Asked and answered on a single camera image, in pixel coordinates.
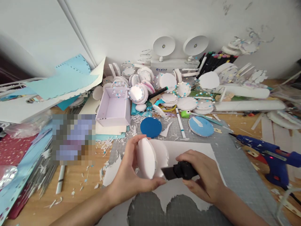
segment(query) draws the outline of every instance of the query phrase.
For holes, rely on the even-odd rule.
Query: right hand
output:
[[[183,180],[188,189],[202,200],[218,205],[222,202],[228,188],[224,185],[216,162],[203,153],[188,150],[176,157],[176,160],[191,163],[200,179]]]

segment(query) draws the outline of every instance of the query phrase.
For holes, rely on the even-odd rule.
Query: hand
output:
[[[200,179],[183,180],[188,189],[202,200],[217,205],[222,201],[227,187],[224,185],[216,162],[203,153],[189,150],[176,157],[177,161],[187,161],[198,172]]]
[[[153,191],[160,185],[166,183],[163,178],[153,178],[152,180],[142,179],[135,173],[135,169],[137,168],[136,146],[138,141],[145,137],[146,135],[134,136],[126,144],[125,154],[117,175],[109,185],[114,206],[129,200],[138,193]]]

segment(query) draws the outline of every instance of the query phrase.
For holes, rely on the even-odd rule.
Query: cutting mat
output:
[[[162,130],[172,122],[168,136],[164,137],[164,140],[174,141],[179,137],[177,141],[183,141],[180,140],[182,135],[177,118],[171,117],[169,121],[165,121],[163,118],[158,119],[162,123]],[[181,120],[186,137],[189,138],[187,142],[211,144],[227,186],[253,211],[263,217],[269,225],[278,225],[274,218],[276,201],[245,153],[235,147],[234,138],[228,135],[231,131],[213,124],[214,128],[221,129],[222,133],[215,132],[210,137],[200,137],[189,132],[188,119],[182,118]],[[138,124],[137,133],[141,134],[140,124]],[[121,142],[114,142],[109,163],[114,163],[118,155],[123,155],[124,150],[125,145],[122,145]],[[290,225],[284,215],[281,216],[281,219],[285,225]],[[161,209],[160,200],[152,192],[136,196],[129,207],[128,220],[130,226],[232,225],[215,206],[211,206],[207,211],[199,211],[193,200],[184,195],[176,196],[171,200],[165,215]]]

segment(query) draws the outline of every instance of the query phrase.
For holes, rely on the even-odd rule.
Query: wall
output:
[[[267,38],[257,53],[242,56],[238,66],[251,62],[279,78],[301,58],[301,8],[298,0],[65,0],[96,61],[104,56],[120,64],[136,61],[156,38],[176,40],[171,58],[186,58],[182,46],[192,35],[206,35],[208,51],[219,51],[234,36],[247,37],[246,28],[268,25]],[[0,32],[3,30],[33,58],[55,66],[86,51],[56,1],[30,0],[18,4],[0,0]]]
[[[35,77],[81,53],[92,62],[57,1],[0,0],[0,51]]]

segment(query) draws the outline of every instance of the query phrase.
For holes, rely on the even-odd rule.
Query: red fabric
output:
[[[3,137],[0,140],[0,165],[18,166],[36,137],[13,139],[8,134]]]

